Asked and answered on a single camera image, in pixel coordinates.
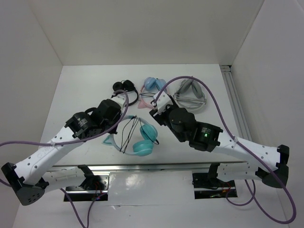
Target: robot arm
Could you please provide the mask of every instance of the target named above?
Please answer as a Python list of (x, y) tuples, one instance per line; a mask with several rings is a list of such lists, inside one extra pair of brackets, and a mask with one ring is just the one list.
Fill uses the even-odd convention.
[[(85, 139), (98, 135), (112, 127), (120, 118), (125, 98), (115, 96), (103, 100), (97, 108), (76, 113), (64, 127), (48, 142), (52, 146), (39, 148), (34, 154), (17, 164), (6, 163), (2, 172), (12, 186), (22, 205), (29, 205), (40, 199), (44, 193), (65, 186), (81, 186), (86, 189), (97, 181), (86, 165), (70, 170), (47, 172), (60, 159)], [(84, 142), (68, 144), (62, 142)]]
[(288, 179), (289, 148), (263, 146), (239, 137), (233, 140), (221, 128), (209, 123), (198, 122), (195, 116), (185, 108), (179, 108), (174, 99), (162, 93), (154, 102), (150, 115), (160, 124), (169, 127), (180, 142), (189, 141), (189, 146), (199, 151), (222, 153), (247, 161), (234, 164), (212, 164), (209, 169), (210, 179), (230, 180), (261, 180), (264, 184), (281, 188), (279, 183), (267, 172), (258, 160), (241, 148), (237, 141), (249, 148), (274, 171), (286, 185)]

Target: gray headphones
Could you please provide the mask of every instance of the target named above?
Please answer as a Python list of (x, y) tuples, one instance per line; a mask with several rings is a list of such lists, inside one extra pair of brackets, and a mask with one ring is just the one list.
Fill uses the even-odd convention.
[(202, 98), (204, 95), (199, 83), (197, 81), (191, 79), (185, 79), (181, 82), (177, 93), (183, 94), (185, 93), (189, 87), (192, 86), (192, 91), (197, 98)]
[[(192, 91), (196, 98), (190, 98), (186, 96), (181, 96), (181, 94), (185, 93), (189, 87), (192, 87)], [(199, 83), (192, 79), (185, 79), (181, 82), (180, 87), (177, 89), (175, 94), (173, 95), (174, 100), (176, 103), (187, 110), (198, 110), (204, 104), (206, 104), (205, 94), (203, 93)]]

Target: teal headphones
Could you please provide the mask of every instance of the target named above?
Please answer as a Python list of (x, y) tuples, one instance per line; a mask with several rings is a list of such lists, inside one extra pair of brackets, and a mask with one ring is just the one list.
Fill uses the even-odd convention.
[[(146, 120), (139, 118), (134, 115), (126, 115), (122, 121), (127, 119), (137, 119), (143, 123), (140, 127), (140, 133), (144, 140), (139, 141), (133, 145), (133, 152), (126, 151), (124, 154), (127, 155), (136, 155), (136, 156), (147, 156), (152, 153), (155, 142), (157, 141), (157, 130), (156, 128), (149, 124)], [(117, 145), (114, 140), (114, 134), (110, 134), (103, 141), (103, 144), (113, 146), (116, 150), (121, 151), (121, 148)]]

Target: white wall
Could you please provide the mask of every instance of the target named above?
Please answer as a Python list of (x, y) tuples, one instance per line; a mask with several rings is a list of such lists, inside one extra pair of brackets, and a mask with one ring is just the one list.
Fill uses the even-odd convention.
[[(290, 147), (288, 189), (303, 226), (304, 0), (265, 0), (237, 58), (232, 75), (255, 141)], [(291, 206), (278, 190), (286, 216)]]
[(28, 0), (64, 65), (231, 65), (263, 0)]
[[(0, 0), (0, 142), (40, 141), (61, 69), (26, 0)], [(0, 166), (23, 160), (35, 150), (4, 146)], [(10, 228), (19, 201), (5, 186), (0, 192), (1, 228)]]

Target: black headphones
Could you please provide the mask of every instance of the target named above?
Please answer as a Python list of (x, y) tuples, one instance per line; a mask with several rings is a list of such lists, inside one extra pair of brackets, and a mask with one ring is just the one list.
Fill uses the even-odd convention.
[(139, 95), (138, 95), (138, 91), (136, 90), (133, 82), (131, 82), (130, 80), (124, 80), (124, 82), (115, 82), (113, 85), (113, 90), (114, 92), (117, 90), (124, 90), (126, 92), (132, 92), (134, 91), (137, 95), (137, 98), (135, 99), (135, 101), (129, 103), (129, 106), (135, 104), (138, 101)]

